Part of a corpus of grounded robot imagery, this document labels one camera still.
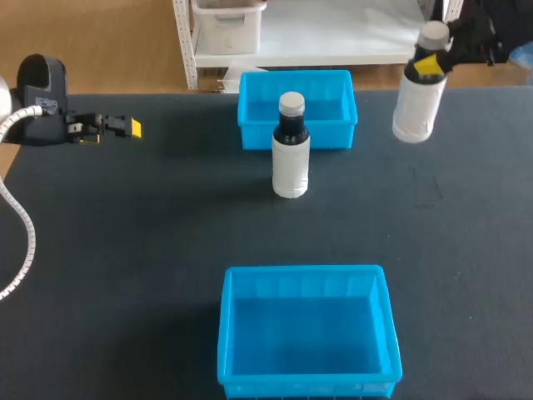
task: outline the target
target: blue storage box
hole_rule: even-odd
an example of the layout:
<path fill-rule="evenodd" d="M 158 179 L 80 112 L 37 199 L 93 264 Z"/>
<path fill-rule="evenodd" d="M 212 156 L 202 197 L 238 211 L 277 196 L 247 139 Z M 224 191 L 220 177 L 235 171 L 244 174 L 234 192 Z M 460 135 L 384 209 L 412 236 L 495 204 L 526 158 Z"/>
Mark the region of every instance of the blue storage box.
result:
<path fill-rule="evenodd" d="M 401 362 L 383 270 L 228 269 L 217 369 L 228 398 L 390 397 Z"/>
<path fill-rule="evenodd" d="M 351 148 L 357 109 L 348 71 L 273 71 L 241 76 L 237 114 L 245 150 L 272 148 L 285 92 L 299 92 L 306 99 L 311 148 Z"/>

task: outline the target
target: plastic bin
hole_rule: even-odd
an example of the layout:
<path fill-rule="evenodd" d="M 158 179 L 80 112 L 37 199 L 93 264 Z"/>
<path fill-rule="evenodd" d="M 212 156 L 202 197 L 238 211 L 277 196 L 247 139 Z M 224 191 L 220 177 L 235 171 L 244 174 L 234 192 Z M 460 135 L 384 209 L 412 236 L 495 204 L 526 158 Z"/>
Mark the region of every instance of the plastic bin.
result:
<path fill-rule="evenodd" d="M 228 269 L 217 369 L 227 398 L 390 397 L 401 362 L 383 270 Z"/>
<path fill-rule="evenodd" d="M 192 0 L 200 40 L 210 54 L 257 52 L 266 7 L 256 0 Z"/>
<path fill-rule="evenodd" d="M 351 148 L 357 124 L 356 99 L 348 71 L 245 72 L 237 119 L 245 150 L 269 150 L 285 92 L 306 99 L 305 124 L 311 148 Z"/>

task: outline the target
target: white metal shelf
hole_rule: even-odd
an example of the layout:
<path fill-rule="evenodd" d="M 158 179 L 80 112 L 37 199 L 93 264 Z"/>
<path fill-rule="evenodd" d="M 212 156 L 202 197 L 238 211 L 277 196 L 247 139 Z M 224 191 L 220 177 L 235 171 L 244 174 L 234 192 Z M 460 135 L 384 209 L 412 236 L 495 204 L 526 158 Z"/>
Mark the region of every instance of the white metal shelf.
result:
<path fill-rule="evenodd" d="M 269 0 L 259 52 L 217 56 L 202 41 L 193 47 L 204 68 L 232 60 L 256 67 L 405 63 L 423 23 L 417 0 Z"/>

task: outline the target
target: white storage drawer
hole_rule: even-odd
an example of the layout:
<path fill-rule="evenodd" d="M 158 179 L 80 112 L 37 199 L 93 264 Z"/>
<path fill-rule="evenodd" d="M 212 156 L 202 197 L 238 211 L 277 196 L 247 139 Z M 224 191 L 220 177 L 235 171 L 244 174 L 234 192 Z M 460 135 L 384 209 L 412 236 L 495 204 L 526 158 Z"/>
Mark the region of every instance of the white storage drawer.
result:
<path fill-rule="evenodd" d="M 200 40 L 210 54 L 243 54 L 259 50 L 261 14 L 256 0 L 192 0 Z"/>

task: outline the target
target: bottle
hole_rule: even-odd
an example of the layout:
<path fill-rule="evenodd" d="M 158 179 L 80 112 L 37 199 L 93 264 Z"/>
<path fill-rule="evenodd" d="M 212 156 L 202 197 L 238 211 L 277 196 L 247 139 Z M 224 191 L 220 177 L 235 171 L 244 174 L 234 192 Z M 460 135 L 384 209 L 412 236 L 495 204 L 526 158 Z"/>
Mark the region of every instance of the bottle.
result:
<path fill-rule="evenodd" d="M 272 186 L 282 198 L 307 191 L 311 137 L 304 125 L 304 97 L 287 92 L 280 97 L 280 123 L 272 138 Z"/>
<path fill-rule="evenodd" d="M 429 21 L 420 31 L 415 56 L 407 63 L 401 77 L 398 103 L 392 118 L 392 131 L 402 142 L 424 142 L 433 132 L 446 75 L 421 76 L 414 64 L 444 50 L 449 39 L 450 29 L 443 22 Z"/>

